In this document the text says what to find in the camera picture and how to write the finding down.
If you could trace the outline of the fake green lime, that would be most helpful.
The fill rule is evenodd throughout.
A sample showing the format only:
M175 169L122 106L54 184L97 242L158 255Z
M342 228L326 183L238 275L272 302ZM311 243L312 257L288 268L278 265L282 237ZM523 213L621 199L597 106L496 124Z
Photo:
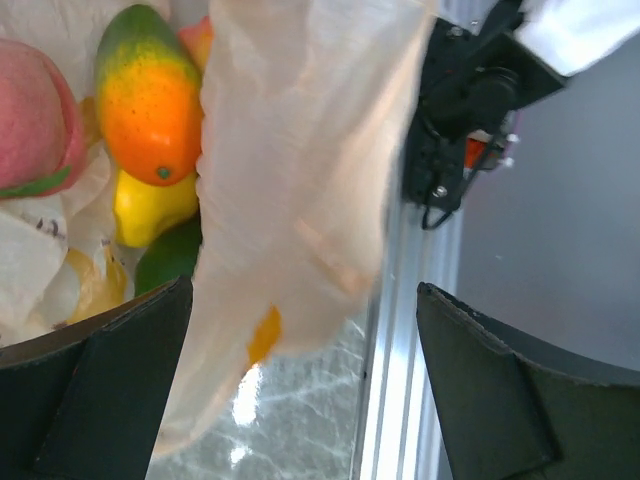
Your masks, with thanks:
M135 296L179 277L192 277L202 243L200 216L163 232L146 249L135 270Z

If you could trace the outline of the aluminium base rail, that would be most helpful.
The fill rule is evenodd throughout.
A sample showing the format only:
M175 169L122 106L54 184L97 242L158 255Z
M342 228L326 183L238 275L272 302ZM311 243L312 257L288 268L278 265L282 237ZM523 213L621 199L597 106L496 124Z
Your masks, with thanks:
M396 202L380 293L369 304L367 351L352 460L354 479L435 479L441 432L416 323L417 287L456 288L462 218L421 229L419 208Z

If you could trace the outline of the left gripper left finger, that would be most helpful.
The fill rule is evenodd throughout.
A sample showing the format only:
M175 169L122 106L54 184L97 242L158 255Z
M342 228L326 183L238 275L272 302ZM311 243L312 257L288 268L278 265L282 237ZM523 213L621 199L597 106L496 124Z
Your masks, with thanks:
M2 348L2 478L144 478L192 298L191 281L179 277Z

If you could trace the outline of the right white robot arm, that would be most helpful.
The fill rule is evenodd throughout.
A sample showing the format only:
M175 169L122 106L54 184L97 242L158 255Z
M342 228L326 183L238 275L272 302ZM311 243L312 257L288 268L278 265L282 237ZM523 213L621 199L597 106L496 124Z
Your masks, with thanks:
M441 1L405 149L402 195L435 230L481 171L507 165L519 113L639 32L636 1Z

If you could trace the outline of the translucent orange plastic bag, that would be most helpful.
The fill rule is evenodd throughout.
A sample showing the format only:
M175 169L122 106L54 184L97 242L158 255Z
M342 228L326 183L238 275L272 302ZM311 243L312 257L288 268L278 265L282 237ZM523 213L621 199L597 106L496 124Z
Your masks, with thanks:
M213 1L209 14L204 244L155 457L212 426L270 308L281 316L271 351L298 354L366 304L438 5Z

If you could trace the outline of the fake red green mango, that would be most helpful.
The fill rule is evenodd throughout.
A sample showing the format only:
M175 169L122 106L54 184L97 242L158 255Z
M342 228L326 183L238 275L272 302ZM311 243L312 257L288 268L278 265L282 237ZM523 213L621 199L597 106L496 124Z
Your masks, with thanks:
M195 170L202 74L158 11L134 4L110 21L94 80L100 131L121 169L155 186L173 185Z

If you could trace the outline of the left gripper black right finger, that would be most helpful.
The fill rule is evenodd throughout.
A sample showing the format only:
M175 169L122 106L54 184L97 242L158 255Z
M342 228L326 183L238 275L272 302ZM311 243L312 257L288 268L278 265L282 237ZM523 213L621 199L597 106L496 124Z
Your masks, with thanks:
M639 373L417 289L417 326L456 479L636 479Z

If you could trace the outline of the fake pink peach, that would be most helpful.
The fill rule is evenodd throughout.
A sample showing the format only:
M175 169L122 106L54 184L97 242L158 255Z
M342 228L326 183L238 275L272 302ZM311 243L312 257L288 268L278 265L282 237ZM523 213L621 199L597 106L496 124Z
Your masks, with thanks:
M70 188L87 164L83 117L64 76L40 50L1 41L1 197Z

